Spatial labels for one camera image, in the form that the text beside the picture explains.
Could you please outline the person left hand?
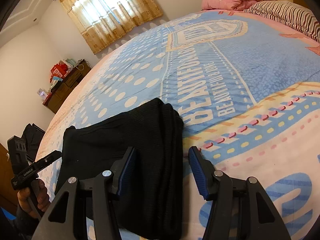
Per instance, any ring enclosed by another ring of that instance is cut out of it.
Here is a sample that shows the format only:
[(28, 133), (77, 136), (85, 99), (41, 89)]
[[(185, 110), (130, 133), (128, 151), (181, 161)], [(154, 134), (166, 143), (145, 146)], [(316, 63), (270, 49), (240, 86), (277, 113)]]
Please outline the person left hand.
[[(47, 193), (47, 188), (45, 183), (41, 179), (37, 179), (39, 192), (37, 196), (37, 207), (42, 211), (46, 212), (49, 205), (51, 204), (49, 200), (49, 195)], [(37, 218), (36, 213), (32, 210), (31, 206), (28, 203), (28, 198), (30, 197), (30, 189), (27, 187), (25, 189), (21, 189), (17, 193), (18, 203), (21, 209), (30, 215), (33, 218)]]

